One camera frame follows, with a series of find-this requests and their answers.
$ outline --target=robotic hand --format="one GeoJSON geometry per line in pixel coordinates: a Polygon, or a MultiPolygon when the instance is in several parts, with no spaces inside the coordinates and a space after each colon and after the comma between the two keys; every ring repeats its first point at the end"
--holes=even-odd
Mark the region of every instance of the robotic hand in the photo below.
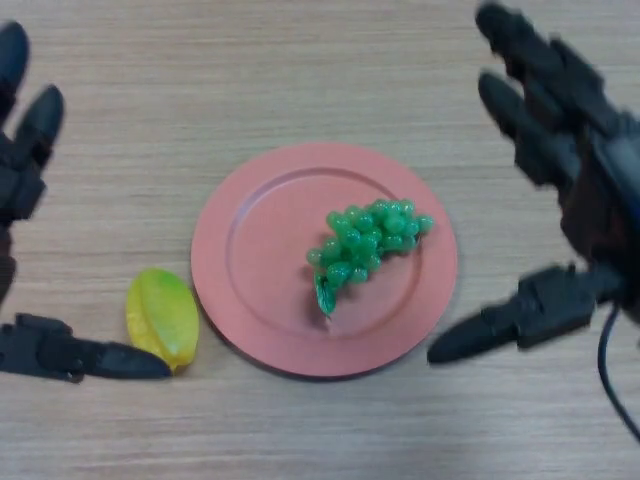
{"type": "Polygon", "coordinates": [[[10,228],[28,220],[45,191],[41,174],[62,126],[64,102],[53,85],[34,100],[11,141],[2,127],[15,102],[29,59],[29,41],[15,22],[0,30],[0,304],[13,282],[10,228]]]}
{"type": "Polygon", "coordinates": [[[541,38],[520,12],[487,3],[476,24],[520,96],[483,72],[480,98],[515,146],[515,163],[537,188],[555,188],[561,229],[588,265],[552,265],[520,279],[506,302],[454,325],[429,348],[431,364],[470,358],[515,342],[527,349],[586,327],[596,307],[614,303],[598,366],[606,393],[636,439],[640,431],[606,373],[606,344],[618,306],[640,300],[640,124],[607,100],[602,76],[559,38],[541,38]]]}
{"type": "MultiPolygon", "coordinates": [[[[3,126],[16,101],[29,60],[27,34],[16,22],[0,29],[0,305],[11,287],[11,225],[28,220],[45,192],[41,175],[53,153],[64,117],[64,101],[53,85],[27,109],[13,140],[3,126]]],[[[73,337],[60,320],[17,314],[0,327],[0,371],[80,382],[85,374],[118,379],[171,376],[160,358],[116,342],[73,337]]]]}

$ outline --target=table surface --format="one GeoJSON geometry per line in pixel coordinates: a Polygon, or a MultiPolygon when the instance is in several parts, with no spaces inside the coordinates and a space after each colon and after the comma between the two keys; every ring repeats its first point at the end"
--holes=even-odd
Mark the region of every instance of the table surface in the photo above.
{"type": "MultiPolygon", "coordinates": [[[[512,2],[560,32],[640,108],[637,0],[512,2]]],[[[234,168],[306,141],[364,145],[429,182],[460,248],[440,327],[504,297],[519,274],[573,259],[552,192],[513,168],[478,99],[472,0],[4,0],[42,85],[68,116],[35,218],[15,226],[15,311],[126,341],[133,276],[189,279],[199,210],[234,168]]],[[[596,373],[588,332],[432,370],[421,347],[375,375],[309,384],[259,370],[202,329],[170,383],[79,386],[1,377],[0,478],[513,480],[637,478],[640,456],[596,373]]],[[[640,415],[638,330],[621,322],[611,370],[640,415]]]]}

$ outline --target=grape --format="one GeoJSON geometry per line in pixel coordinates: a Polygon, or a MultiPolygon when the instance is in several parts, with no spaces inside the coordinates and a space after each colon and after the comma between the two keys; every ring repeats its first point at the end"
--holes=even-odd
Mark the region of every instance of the grape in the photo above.
{"type": "Polygon", "coordinates": [[[382,265],[382,260],[378,255],[370,255],[364,260],[364,264],[372,272],[375,272],[382,265]]]}
{"type": "Polygon", "coordinates": [[[389,213],[402,213],[402,204],[397,201],[390,202],[389,213]]]}
{"type": "Polygon", "coordinates": [[[307,252],[307,262],[313,267],[319,267],[322,264],[322,250],[312,248],[307,252]]]}
{"type": "Polygon", "coordinates": [[[347,220],[349,220],[349,223],[351,225],[355,225],[356,220],[360,216],[360,212],[362,212],[362,209],[360,207],[351,205],[344,211],[344,216],[347,218],[347,220]]]}
{"type": "Polygon", "coordinates": [[[340,228],[344,226],[348,227],[350,226],[350,223],[348,218],[341,213],[334,211],[327,215],[327,225],[329,225],[334,232],[338,233],[340,228]]]}
{"type": "Polygon", "coordinates": [[[434,221],[433,217],[429,215],[418,215],[416,217],[416,222],[418,222],[418,227],[420,228],[420,233],[428,233],[429,230],[433,228],[434,221]]]}
{"type": "Polygon", "coordinates": [[[386,235],[382,237],[382,246],[385,250],[399,250],[402,248],[402,237],[400,235],[386,235]]]}
{"type": "Polygon", "coordinates": [[[337,260],[342,254],[342,245],[336,237],[329,237],[324,242],[322,256],[327,260],[337,260]]]}
{"type": "Polygon", "coordinates": [[[336,262],[327,268],[327,281],[329,285],[338,289],[348,280],[351,275],[351,265],[348,262],[336,262]]]}
{"type": "Polygon", "coordinates": [[[416,209],[414,203],[408,198],[400,200],[400,207],[402,208],[402,213],[404,213],[407,217],[411,217],[416,209]]]}
{"type": "Polygon", "coordinates": [[[373,221],[373,215],[369,212],[360,212],[360,215],[353,222],[353,226],[360,230],[362,233],[367,233],[375,226],[373,221]]]}
{"type": "Polygon", "coordinates": [[[314,285],[321,310],[335,308],[335,292],[345,284],[365,283],[382,266],[380,255],[406,255],[416,249],[422,235],[434,226],[429,215],[416,215],[410,199],[377,199],[360,208],[349,205],[344,212],[331,211],[326,223],[334,236],[322,248],[307,251],[314,267],[314,285]]]}
{"type": "Polygon", "coordinates": [[[345,229],[339,234],[342,244],[351,250],[354,250],[360,245],[361,235],[355,228],[345,229]]]}
{"type": "Polygon", "coordinates": [[[353,269],[353,273],[351,277],[349,277],[349,281],[351,283],[365,283],[369,278],[369,272],[366,268],[356,267],[353,269]]]}
{"type": "Polygon", "coordinates": [[[386,200],[376,200],[373,202],[371,209],[369,211],[371,216],[373,217],[373,221],[380,225],[384,222],[384,219],[387,218],[389,214],[389,202],[386,200]]]}
{"type": "Polygon", "coordinates": [[[402,244],[400,245],[400,250],[405,253],[410,252],[414,248],[416,248],[418,242],[416,241],[416,237],[404,237],[402,239],[402,244]]]}
{"type": "Polygon", "coordinates": [[[384,228],[390,233],[400,233],[404,230],[407,221],[397,213],[389,214],[384,221],[384,228]]]}
{"type": "Polygon", "coordinates": [[[376,249],[378,248],[378,242],[379,240],[374,235],[372,235],[371,233],[366,233],[360,238],[360,245],[358,246],[358,248],[360,252],[370,255],[372,253],[375,253],[376,249]]]}
{"type": "Polygon", "coordinates": [[[403,235],[407,237],[415,237],[418,233],[420,233],[420,225],[416,220],[409,220],[404,227],[403,235]]]}
{"type": "Polygon", "coordinates": [[[378,243],[380,243],[380,240],[382,240],[382,230],[380,230],[378,227],[373,227],[373,229],[369,232],[369,235],[374,237],[378,243]]]}

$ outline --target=cable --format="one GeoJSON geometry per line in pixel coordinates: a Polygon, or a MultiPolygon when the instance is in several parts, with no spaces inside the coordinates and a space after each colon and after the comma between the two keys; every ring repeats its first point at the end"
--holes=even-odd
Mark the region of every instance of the cable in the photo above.
{"type": "Polygon", "coordinates": [[[640,443],[640,430],[638,426],[635,424],[627,409],[620,403],[618,399],[618,395],[613,390],[611,386],[611,382],[609,380],[609,373],[607,372],[607,344],[609,343],[609,338],[611,337],[611,330],[613,330],[613,325],[618,318],[618,313],[620,312],[620,307],[615,305],[607,318],[604,327],[602,328],[602,334],[600,335],[600,342],[598,343],[598,373],[600,374],[600,380],[602,380],[602,386],[604,387],[604,391],[609,397],[613,408],[616,410],[620,419],[624,422],[626,427],[629,429],[631,434],[635,437],[635,439],[640,443]]]}

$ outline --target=toy fruit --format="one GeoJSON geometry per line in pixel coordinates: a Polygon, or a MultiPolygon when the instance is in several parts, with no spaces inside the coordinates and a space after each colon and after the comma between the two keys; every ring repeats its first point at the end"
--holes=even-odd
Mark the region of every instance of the toy fruit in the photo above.
{"type": "Polygon", "coordinates": [[[180,277],[159,268],[139,273],[127,294],[126,314],[135,347],[162,358],[174,373],[193,361],[198,308],[180,277]]]}
{"type": "Polygon", "coordinates": [[[335,235],[322,248],[307,252],[307,262],[315,271],[318,306],[327,317],[335,309],[339,289],[366,282],[383,257],[411,252],[433,228],[432,217],[414,216],[414,212],[411,200],[379,199],[364,208],[351,205],[344,213],[327,215],[335,235]]]}

